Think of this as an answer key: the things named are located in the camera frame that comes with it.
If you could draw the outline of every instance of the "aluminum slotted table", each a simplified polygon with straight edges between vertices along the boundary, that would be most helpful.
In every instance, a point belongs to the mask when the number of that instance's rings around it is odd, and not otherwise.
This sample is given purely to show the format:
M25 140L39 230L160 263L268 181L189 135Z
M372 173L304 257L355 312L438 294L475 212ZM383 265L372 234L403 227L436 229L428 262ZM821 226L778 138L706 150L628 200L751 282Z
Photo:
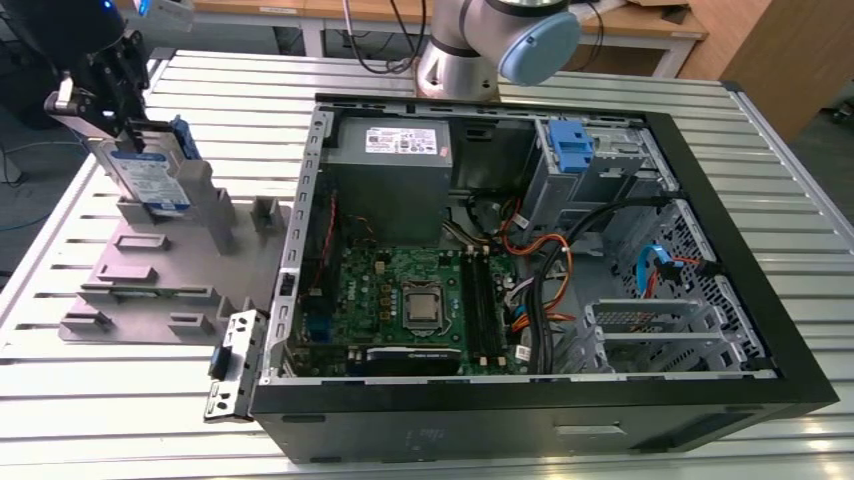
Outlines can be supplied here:
M316 92L412 95L408 73L374 76L350 60L156 56L149 116L189 121L235 200L291 200ZM258 424L201 422L210 347L60 341L119 215L116 187L89 157L0 295L0 478L854 477L854 233L745 95L717 82L586 74L500 93L506 102L674 116L841 402L679 455L298 467Z

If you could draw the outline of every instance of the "wooden desk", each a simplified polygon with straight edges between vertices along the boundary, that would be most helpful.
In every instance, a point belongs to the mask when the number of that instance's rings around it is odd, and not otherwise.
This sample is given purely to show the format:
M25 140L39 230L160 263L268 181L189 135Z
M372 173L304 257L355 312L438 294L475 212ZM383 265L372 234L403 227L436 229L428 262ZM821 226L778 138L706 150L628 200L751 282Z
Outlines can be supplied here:
M432 19L432 7L435 1L427 1L427 22ZM420 25L420 0L398 0L400 18L407 24L410 32L418 31ZM396 24L394 11L388 6L388 0L351 0L350 13L354 29L359 31L398 32L400 28ZM602 45L606 50L610 47L616 49L647 49L663 51L661 58L653 60L654 66L650 73L655 77L673 78L679 73L682 64L691 53L697 41L706 38L707 32L697 18L689 14L682 25L671 23L661 18L662 9L641 7L638 5L624 5L623 7L606 12L602 15L604 24L604 39ZM343 22L343 8L340 0L307 0L303 11L303 33L307 41L306 54L308 56L324 56L322 49L308 48L310 43L320 46L322 41L312 42L311 38L322 38L327 29L342 30L346 28ZM586 58L590 45L596 43L596 32L599 21L595 17L587 19L582 24L582 45L576 51L576 57ZM622 70L610 71L608 62L600 62L603 73L631 73ZM610 62L614 66L623 62L622 58L614 58Z
M440 1L427 0L427 32L434 5ZM125 9L133 8L132 0L116 0L116 3ZM407 30L416 33L420 26L420 0L398 0L396 3ZM400 31L388 0L351 0L350 8L355 30L394 33ZM343 18L340 0L196 0L196 19L200 22L300 28L306 55L310 57L326 56L324 31L344 30ZM665 52L658 64L653 63L655 77L677 76L695 42L707 35L706 29L691 14L687 15L683 24L677 25L662 20L659 8L624 5L606 12L602 19L604 47ZM587 19L582 28L582 46L576 52L579 58L586 56L588 46L596 43L596 18ZM611 63L620 63L620 60L615 59Z
M662 19L662 9L627 4L602 15L606 35L626 35L630 37L690 38L703 40L709 32L689 12L682 24ZM599 21L595 17L582 22L584 33L596 33Z
M195 0L196 13L240 15L303 15L307 0ZM113 0L123 10L133 10L133 0Z

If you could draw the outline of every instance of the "metal bracket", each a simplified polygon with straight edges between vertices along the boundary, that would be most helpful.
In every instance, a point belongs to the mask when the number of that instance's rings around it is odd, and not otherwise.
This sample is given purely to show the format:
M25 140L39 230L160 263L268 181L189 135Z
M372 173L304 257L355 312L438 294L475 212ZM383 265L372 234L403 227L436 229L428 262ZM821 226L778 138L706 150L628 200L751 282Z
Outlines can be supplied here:
M223 344L214 351L208 369L214 382L204 410L205 423L254 421L250 403L268 319L260 310L235 313L228 319Z

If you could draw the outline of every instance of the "white sticker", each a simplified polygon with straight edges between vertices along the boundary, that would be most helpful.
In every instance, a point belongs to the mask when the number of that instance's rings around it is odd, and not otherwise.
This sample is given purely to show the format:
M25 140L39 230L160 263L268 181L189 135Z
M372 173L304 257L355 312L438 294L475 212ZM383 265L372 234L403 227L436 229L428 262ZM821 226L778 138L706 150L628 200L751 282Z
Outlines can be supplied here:
M691 33L691 32L673 32L670 36L679 37L679 38L703 38L702 33Z
M527 362L531 360L531 349L524 345L516 345L516 360Z
M169 162L164 155L112 152L111 156L119 175L141 203L163 210L189 208L184 189L168 174Z
M430 128L374 127L364 139L367 153L436 155L436 148L436 131Z
M519 215L518 213L512 216L512 223L515 223L516 225L519 225L519 228L522 228L523 230L526 228L528 228L528 219L524 218L522 215Z
M286 15L296 15L296 9L295 8L259 7L258 9L263 13L283 13Z

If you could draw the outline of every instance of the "red cable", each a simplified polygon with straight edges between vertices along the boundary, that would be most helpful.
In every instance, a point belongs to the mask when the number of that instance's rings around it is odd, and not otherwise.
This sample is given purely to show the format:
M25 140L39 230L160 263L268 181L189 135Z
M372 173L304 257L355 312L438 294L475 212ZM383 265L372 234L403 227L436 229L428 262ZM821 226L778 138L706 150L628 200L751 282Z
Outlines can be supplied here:
M332 230L335 229L335 214L338 211L338 192L332 193L332 215L330 218L330 228L326 230L326 240L323 241L323 252L320 253L320 265L318 266L318 273L315 273L315 279L311 282L311 292L320 283L320 274L323 273L323 266L326 265L326 255L330 250L330 244L332 243Z

